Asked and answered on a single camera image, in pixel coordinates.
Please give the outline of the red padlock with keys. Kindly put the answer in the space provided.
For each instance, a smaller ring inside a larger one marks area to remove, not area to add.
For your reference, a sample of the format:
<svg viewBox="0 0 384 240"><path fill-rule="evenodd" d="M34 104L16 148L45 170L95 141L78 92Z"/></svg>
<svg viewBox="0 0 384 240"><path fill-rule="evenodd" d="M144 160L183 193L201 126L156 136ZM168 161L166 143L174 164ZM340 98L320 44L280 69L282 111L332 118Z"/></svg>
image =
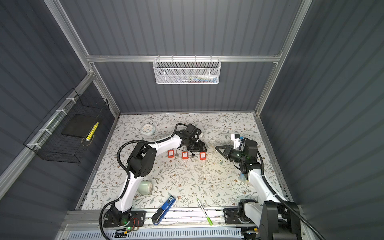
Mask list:
<svg viewBox="0 0 384 240"><path fill-rule="evenodd" d="M187 152L187 151L182 152L182 159L188 160L189 159L189 152Z"/></svg>

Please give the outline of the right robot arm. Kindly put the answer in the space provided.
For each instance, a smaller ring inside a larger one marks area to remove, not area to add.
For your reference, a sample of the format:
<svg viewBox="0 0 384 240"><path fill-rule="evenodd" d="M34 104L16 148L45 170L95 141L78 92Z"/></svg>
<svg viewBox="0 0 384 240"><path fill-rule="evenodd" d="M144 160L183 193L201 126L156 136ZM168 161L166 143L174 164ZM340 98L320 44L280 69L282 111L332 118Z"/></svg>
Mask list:
<svg viewBox="0 0 384 240"><path fill-rule="evenodd" d="M304 224L323 240L324 236L300 214L298 205L289 202L271 185L265 175L258 143L238 134L234 134L232 140L232 145L217 146L216 150L234 163L235 168L255 188L259 198L242 199L236 208L225 208L225 223L255 224L259 231L253 237L255 240L300 240L301 225Z"/></svg>

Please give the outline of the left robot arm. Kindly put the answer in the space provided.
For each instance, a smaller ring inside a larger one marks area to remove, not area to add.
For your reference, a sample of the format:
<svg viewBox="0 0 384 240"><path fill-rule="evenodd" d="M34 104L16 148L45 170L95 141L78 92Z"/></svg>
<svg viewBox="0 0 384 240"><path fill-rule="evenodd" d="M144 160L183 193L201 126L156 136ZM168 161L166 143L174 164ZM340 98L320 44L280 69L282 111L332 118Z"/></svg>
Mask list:
<svg viewBox="0 0 384 240"><path fill-rule="evenodd" d="M117 152L119 166L127 174L121 193L116 200L107 203L109 220L117 226L126 226L133 218L131 214L133 199L140 183L153 169L155 159L170 150L186 147L189 152L205 152L205 143L200 140L202 131L192 124L176 124L172 134L155 142L133 140L123 144ZM135 144L134 149L124 164L121 153L128 145Z"/></svg>

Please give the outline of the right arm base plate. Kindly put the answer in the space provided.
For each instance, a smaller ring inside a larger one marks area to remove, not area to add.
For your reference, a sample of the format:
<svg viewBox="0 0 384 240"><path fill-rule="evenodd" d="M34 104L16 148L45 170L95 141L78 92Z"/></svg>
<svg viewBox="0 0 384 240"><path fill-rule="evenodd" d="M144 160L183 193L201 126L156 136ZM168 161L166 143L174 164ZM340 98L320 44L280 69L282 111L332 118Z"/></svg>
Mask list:
<svg viewBox="0 0 384 240"><path fill-rule="evenodd" d="M229 224L255 224L259 225L262 217L262 210L246 205L244 208L223 209L225 223Z"/></svg>

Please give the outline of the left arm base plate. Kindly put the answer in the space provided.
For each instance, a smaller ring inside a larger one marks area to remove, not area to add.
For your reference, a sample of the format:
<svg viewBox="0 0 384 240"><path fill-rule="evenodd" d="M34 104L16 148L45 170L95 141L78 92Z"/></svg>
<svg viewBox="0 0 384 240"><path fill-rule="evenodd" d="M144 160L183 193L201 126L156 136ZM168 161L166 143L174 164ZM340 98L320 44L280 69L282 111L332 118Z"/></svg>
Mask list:
<svg viewBox="0 0 384 240"><path fill-rule="evenodd" d="M129 215L123 215L120 220L117 220L111 210L104 213L102 223L104 228L117 227L142 227L146 218L146 211L131 211Z"/></svg>

